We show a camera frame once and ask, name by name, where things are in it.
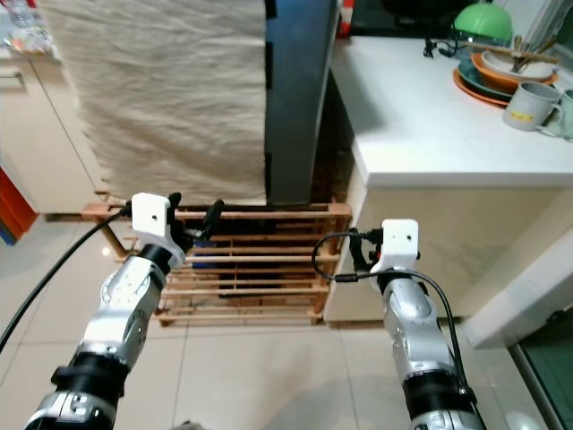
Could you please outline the cream kitchen cabinet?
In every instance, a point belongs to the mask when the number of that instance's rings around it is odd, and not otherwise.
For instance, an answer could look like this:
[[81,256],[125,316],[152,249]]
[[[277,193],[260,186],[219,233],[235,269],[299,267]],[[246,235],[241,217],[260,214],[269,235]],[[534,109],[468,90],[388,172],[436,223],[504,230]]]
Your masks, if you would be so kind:
[[4,60],[23,89],[1,89],[1,168],[41,214],[78,214],[106,188],[75,111],[73,89],[54,61]]

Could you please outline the beige hanging cloth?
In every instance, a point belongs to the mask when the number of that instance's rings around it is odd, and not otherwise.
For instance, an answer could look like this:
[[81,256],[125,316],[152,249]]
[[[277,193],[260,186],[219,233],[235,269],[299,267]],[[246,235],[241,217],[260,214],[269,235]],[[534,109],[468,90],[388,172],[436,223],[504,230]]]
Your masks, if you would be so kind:
[[41,0],[112,195],[262,205],[265,0]]

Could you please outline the dark grey fridge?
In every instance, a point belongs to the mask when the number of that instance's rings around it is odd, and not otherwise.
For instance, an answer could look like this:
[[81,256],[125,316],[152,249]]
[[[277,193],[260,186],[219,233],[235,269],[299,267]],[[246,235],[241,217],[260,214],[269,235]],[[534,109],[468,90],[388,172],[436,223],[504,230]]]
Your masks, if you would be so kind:
[[338,0],[266,5],[265,183],[269,206],[311,200]]

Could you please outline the green bowl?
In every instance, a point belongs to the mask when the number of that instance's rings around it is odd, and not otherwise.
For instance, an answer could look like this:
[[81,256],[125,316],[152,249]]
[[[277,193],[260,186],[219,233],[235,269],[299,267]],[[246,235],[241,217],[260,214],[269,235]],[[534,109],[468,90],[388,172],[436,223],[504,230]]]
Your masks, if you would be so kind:
[[513,23],[507,9],[492,3],[474,3],[463,8],[453,21],[455,31],[502,42],[513,39]]

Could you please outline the teal plate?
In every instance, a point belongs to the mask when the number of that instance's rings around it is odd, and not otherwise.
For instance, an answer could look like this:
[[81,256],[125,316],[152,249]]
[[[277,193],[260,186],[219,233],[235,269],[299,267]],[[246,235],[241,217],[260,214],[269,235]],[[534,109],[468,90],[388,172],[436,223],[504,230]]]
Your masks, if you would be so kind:
[[518,85],[514,82],[499,83],[482,74],[478,66],[469,60],[459,63],[458,72],[468,89],[487,99],[508,103]]

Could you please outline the orange plate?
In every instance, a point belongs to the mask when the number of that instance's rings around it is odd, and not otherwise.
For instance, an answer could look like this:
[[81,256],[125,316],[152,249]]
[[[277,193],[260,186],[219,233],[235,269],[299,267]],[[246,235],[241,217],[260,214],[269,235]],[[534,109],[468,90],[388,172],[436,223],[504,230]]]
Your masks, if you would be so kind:
[[469,95],[472,99],[491,104],[491,106],[500,109],[504,109],[512,98],[511,94],[484,85],[482,75],[478,71],[456,68],[453,71],[453,82],[464,94]]

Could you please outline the wooden slatted rack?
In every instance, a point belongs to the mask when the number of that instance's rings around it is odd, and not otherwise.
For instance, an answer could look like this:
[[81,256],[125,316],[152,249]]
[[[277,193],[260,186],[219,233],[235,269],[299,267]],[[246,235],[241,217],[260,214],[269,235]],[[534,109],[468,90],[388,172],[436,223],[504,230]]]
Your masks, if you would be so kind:
[[[181,203],[184,226],[203,225],[211,204]],[[208,243],[192,247],[167,274],[152,319],[160,326],[320,324],[340,261],[341,232],[352,213],[344,203],[225,205]]]

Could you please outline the orange bowl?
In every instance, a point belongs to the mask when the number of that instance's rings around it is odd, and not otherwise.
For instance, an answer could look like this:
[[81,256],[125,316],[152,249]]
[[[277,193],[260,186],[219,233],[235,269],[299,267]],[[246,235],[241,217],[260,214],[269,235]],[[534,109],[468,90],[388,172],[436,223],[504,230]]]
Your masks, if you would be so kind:
[[521,82],[554,83],[556,81],[555,63],[531,61],[519,71],[513,71],[511,55],[480,52],[472,53],[470,60],[482,75],[483,82],[495,90],[515,91]]

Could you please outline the grey mug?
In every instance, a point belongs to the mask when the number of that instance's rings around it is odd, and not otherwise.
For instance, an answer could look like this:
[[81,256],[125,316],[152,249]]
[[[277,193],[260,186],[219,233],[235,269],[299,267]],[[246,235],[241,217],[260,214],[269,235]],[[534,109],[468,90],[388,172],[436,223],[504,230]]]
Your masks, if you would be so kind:
[[564,119],[560,107],[562,94],[548,83],[521,82],[502,114],[508,127],[525,132],[552,135],[547,124]]

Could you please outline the wooden chopstick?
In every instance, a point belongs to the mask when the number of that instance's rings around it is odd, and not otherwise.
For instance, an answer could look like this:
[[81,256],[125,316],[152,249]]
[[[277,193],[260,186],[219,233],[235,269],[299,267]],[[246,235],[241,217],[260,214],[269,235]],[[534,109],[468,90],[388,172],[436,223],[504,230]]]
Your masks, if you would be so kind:
[[528,52],[528,50],[512,49],[508,47],[492,46],[487,44],[479,44],[479,42],[462,41],[461,46],[472,47],[476,49],[488,50],[488,52],[498,52],[507,54],[513,57],[526,58],[529,61],[540,61],[545,63],[558,63],[559,58],[552,55],[544,55],[536,52]]

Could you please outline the pale green mug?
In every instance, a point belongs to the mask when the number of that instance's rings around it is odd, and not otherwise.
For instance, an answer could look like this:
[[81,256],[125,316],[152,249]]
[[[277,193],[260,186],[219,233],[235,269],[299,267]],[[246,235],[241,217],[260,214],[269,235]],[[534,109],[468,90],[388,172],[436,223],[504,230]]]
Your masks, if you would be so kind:
[[558,119],[552,124],[552,131],[561,139],[573,141],[573,89],[566,90],[560,100]]

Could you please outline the white kitchen counter cabinet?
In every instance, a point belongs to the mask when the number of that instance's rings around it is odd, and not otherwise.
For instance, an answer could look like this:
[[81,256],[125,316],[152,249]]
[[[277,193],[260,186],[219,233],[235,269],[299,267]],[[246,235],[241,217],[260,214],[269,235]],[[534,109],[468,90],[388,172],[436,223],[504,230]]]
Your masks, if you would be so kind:
[[456,86],[456,65],[419,40],[352,37],[336,42],[331,72],[355,225],[417,221],[417,269],[466,318],[573,227],[573,143],[508,127]]

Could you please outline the red and blue object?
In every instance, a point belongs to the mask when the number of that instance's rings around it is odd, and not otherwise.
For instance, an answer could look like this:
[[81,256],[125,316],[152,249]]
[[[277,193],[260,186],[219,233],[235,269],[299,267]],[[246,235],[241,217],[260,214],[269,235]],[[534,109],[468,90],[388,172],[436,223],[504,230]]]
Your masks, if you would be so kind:
[[29,232],[34,221],[39,218],[25,200],[20,189],[13,184],[4,170],[0,171],[0,221],[1,237],[8,245],[16,245]]

